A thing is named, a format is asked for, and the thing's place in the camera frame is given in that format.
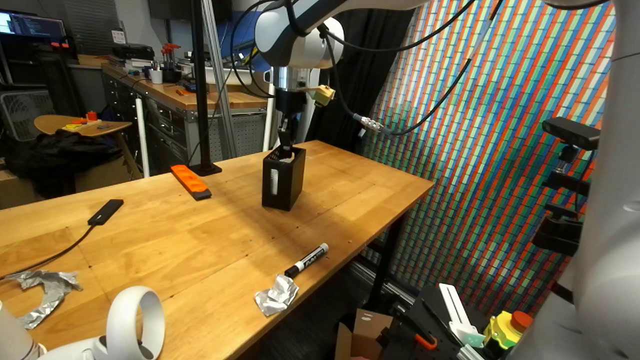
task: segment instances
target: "black marker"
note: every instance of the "black marker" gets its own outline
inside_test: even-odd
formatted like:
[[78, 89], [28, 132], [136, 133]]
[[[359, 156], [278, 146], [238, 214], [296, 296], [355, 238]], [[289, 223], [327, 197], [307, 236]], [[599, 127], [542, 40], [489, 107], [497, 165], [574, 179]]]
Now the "black marker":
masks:
[[284, 274], [290, 277], [291, 279], [293, 279], [294, 277], [296, 277], [296, 275], [298, 275], [298, 273], [300, 273], [306, 267], [311, 265], [315, 260], [317, 260], [322, 255], [326, 254], [326, 252], [328, 251], [329, 251], [329, 245], [327, 245], [326, 243], [320, 244], [320, 246], [318, 246], [315, 250], [313, 250], [309, 255], [305, 256], [304, 258], [302, 258], [302, 260], [298, 261], [295, 265], [288, 268], [287, 271], [284, 272]]

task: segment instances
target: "wooden table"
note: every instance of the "wooden table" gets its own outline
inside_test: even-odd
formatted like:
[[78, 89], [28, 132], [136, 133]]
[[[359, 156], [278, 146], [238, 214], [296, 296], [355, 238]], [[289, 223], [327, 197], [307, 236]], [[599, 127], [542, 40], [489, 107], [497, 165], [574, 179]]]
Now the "wooden table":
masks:
[[[45, 267], [79, 272], [84, 291], [69, 293], [31, 334], [47, 348], [101, 335], [110, 302], [141, 284], [163, 301], [160, 360], [235, 358], [398, 224], [433, 185], [321, 142], [301, 146], [307, 149], [305, 181], [290, 212], [261, 206], [265, 153], [219, 162], [222, 173], [202, 178], [213, 197], [199, 202], [163, 174], [1, 210], [5, 274], [65, 248], [108, 199], [124, 200], [106, 225]], [[296, 300], [266, 318], [254, 294], [322, 242], [329, 252], [296, 277]], [[378, 275], [385, 274], [383, 268]], [[41, 296], [40, 289], [22, 291], [15, 281], [0, 281], [0, 300], [17, 316], [39, 305]]]
[[[76, 117], [65, 115], [41, 115], [33, 120], [33, 125], [43, 133], [52, 135], [58, 129], [65, 127], [67, 124], [71, 124], [76, 119]], [[118, 142], [118, 146], [122, 150], [122, 155], [124, 156], [129, 171], [131, 171], [132, 178], [141, 179], [142, 174], [136, 165], [136, 160], [133, 158], [133, 155], [131, 155], [131, 151], [129, 151], [129, 147], [122, 138], [122, 133], [120, 132], [129, 126], [131, 126], [131, 123], [128, 121], [100, 121], [96, 124], [83, 126], [76, 132], [84, 136], [103, 136], [113, 134]]]
[[[146, 91], [150, 94], [162, 99], [163, 102], [170, 103], [180, 109], [195, 111], [197, 110], [196, 94], [189, 93], [184, 90], [182, 86], [165, 84], [153, 84], [151, 80], [145, 79], [142, 74], [139, 76], [127, 75], [127, 71], [121, 67], [105, 63], [102, 64], [102, 71], [110, 76], [119, 79], [121, 82], [134, 86], [139, 91]], [[178, 95], [176, 90], [182, 90], [184, 95]], [[260, 97], [252, 96], [244, 92], [228, 92], [229, 107], [232, 109], [253, 109], [262, 108], [267, 106], [267, 100]], [[207, 95], [207, 107], [210, 110], [216, 108], [216, 102], [218, 101], [218, 93], [211, 92]]]

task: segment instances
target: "colorful patterned wall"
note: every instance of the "colorful patterned wall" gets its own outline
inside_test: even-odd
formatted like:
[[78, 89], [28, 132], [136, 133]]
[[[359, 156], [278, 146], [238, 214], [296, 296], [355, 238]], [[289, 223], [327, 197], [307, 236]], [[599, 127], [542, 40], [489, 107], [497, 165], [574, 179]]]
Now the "colorful patterned wall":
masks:
[[[432, 32], [464, 2], [434, 0], [418, 9], [406, 43]], [[427, 113], [496, 2], [476, 1], [443, 33], [400, 54], [372, 117], [401, 129]], [[610, 3], [563, 12], [540, 0], [506, 0], [472, 66], [419, 131], [367, 138], [366, 156], [435, 182], [409, 213], [392, 268], [398, 279], [415, 289], [454, 284], [463, 301], [485, 313], [537, 311], [566, 259], [530, 239], [542, 205], [573, 204], [568, 193], [541, 187], [559, 142], [540, 122], [564, 116], [597, 125], [613, 31]], [[570, 174], [586, 166], [588, 154], [581, 157]]]

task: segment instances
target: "cup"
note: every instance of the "cup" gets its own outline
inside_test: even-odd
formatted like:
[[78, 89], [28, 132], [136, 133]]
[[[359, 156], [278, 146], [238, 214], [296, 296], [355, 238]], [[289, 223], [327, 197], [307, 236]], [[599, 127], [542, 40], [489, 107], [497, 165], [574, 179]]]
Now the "cup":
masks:
[[149, 77], [154, 84], [162, 83], [162, 71], [161, 70], [149, 70]]
[[41, 346], [0, 302], [0, 359], [36, 360], [43, 354]]

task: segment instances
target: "aluminum foil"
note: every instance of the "aluminum foil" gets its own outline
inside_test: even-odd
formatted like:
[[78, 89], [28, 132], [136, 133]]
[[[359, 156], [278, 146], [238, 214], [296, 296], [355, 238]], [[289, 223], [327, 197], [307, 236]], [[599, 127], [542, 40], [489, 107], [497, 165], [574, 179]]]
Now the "aluminum foil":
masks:
[[291, 304], [300, 288], [288, 276], [278, 274], [271, 289], [255, 293], [255, 303], [264, 316], [279, 313]]
[[25, 271], [8, 276], [20, 283], [23, 290], [36, 285], [44, 285], [44, 297], [40, 307], [31, 310], [27, 315], [18, 318], [25, 329], [34, 329], [62, 302], [65, 296], [75, 289], [82, 291], [76, 280], [77, 272]]

